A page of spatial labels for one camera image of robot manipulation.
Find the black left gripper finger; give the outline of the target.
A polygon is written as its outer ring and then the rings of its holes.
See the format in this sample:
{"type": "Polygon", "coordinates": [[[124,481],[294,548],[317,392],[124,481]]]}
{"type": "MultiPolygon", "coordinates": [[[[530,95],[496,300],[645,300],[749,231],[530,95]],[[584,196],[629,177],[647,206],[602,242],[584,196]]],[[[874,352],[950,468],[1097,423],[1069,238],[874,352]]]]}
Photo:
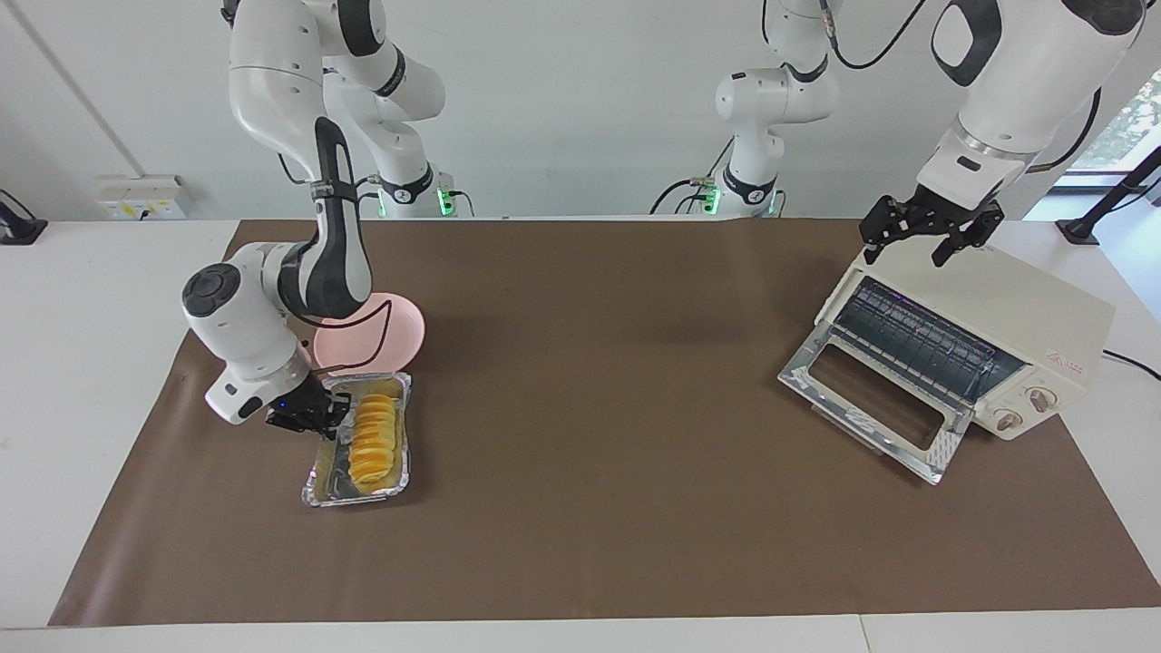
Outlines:
{"type": "Polygon", "coordinates": [[[942,244],[933,249],[933,265],[944,266],[950,257],[965,247],[983,247],[1004,218],[1004,211],[997,201],[987,203],[965,227],[954,227],[947,232],[942,244]]]}
{"type": "Polygon", "coordinates": [[[895,241],[908,239],[908,203],[884,195],[860,220],[863,261],[873,265],[884,253],[884,247],[895,241]]]}

